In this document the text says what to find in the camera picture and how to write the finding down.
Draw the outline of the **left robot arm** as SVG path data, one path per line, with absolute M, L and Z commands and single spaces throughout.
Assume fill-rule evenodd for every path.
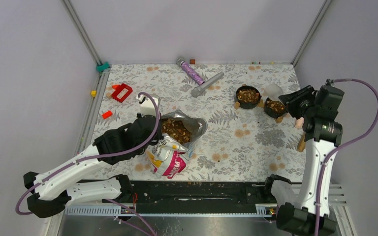
M 27 191 L 18 201 L 16 212 L 47 218 L 72 203 L 103 199 L 129 201 L 133 187 L 128 176 L 119 174 L 106 180 L 84 180 L 84 177 L 141 155 L 161 139 L 161 120 L 152 115 L 138 115 L 133 123 L 107 130 L 60 166 L 42 174 L 24 174 Z

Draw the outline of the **clear plastic scoop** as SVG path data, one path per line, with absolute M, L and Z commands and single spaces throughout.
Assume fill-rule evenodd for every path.
M 272 101 L 280 101 L 279 96 L 284 95 L 283 89 L 275 83 L 269 84 L 264 92 L 267 94 L 268 98 Z

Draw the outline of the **cat food bag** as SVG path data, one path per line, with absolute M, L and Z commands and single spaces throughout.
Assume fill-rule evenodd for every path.
M 161 116 L 161 120 L 169 118 L 181 120 L 184 127 L 191 132 L 191 141 L 180 144 L 169 135 L 162 133 L 164 139 L 157 145 L 146 149 L 146 156 L 152 166 L 152 171 L 157 178 L 166 177 L 172 179 L 183 171 L 193 154 L 195 142 L 206 133 L 208 124 L 203 118 L 192 118 L 180 110 Z

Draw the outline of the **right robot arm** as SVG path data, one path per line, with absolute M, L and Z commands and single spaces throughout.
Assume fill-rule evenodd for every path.
M 330 236 L 337 223 L 330 219 L 328 194 L 336 152 L 341 144 L 343 128 L 335 122 L 344 92 L 323 85 L 319 90 L 307 86 L 279 100 L 294 118 L 303 118 L 306 163 L 298 195 L 288 179 L 274 176 L 272 184 L 263 188 L 266 201 L 277 201 L 276 226 L 295 236 Z

